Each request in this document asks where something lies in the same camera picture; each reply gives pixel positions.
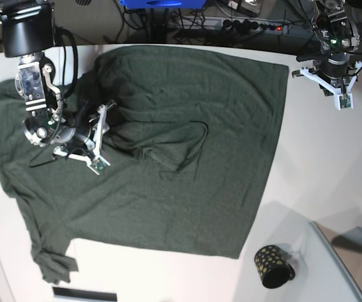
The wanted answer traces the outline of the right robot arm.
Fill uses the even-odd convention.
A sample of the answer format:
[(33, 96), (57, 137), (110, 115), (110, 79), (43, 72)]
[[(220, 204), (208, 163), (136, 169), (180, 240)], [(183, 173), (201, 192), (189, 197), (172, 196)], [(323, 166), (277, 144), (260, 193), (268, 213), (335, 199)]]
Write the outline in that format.
[[(75, 114), (65, 109), (65, 100), (77, 85), (79, 55), (71, 32), (58, 28), (51, 1), (0, 1), (3, 52), (19, 58), (14, 85), (25, 101), (27, 118), (22, 123), (27, 140), (46, 149), (53, 145), (53, 158), (86, 163), (99, 172), (110, 165), (102, 151), (109, 130), (107, 114), (114, 101), (99, 105), (92, 114), (84, 106)], [(53, 83), (55, 66), (44, 51), (67, 36), (73, 58), (73, 78), (68, 89)]]

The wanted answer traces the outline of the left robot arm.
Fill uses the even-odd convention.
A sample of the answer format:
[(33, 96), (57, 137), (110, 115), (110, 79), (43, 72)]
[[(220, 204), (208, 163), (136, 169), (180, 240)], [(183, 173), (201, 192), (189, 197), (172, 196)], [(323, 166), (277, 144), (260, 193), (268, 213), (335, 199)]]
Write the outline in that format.
[(296, 57), (298, 62), (312, 62), (312, 67), (292, 72), (293, 77), (317, 83), (326, 96), (334, 98), (338, 109), (353, 107), (352, 90), (362, 71), (362, 60), (351, 60), (359, 49), (360, 35), (344, 4), (344, 1), (312, 2), (314, 15), (307, 21), (320, 43), (320, 51)]

